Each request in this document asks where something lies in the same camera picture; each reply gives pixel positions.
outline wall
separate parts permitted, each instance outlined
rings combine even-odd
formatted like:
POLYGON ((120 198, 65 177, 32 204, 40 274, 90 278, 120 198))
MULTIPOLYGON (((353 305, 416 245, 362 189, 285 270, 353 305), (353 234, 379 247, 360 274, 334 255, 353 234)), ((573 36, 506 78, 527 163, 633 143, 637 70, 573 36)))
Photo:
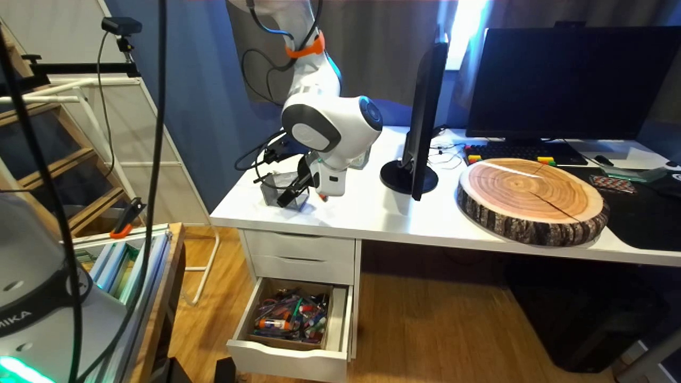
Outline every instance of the wall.
MULTIPOLYGON (((134 56, 159 99, 156 2, 110 0, 113 15, 143 20, 134 56)), ((234 159, 278 130, 248 99, 223 0, 168 0, 167 125, 186 166, 214 209, 237 183, 234 159)))

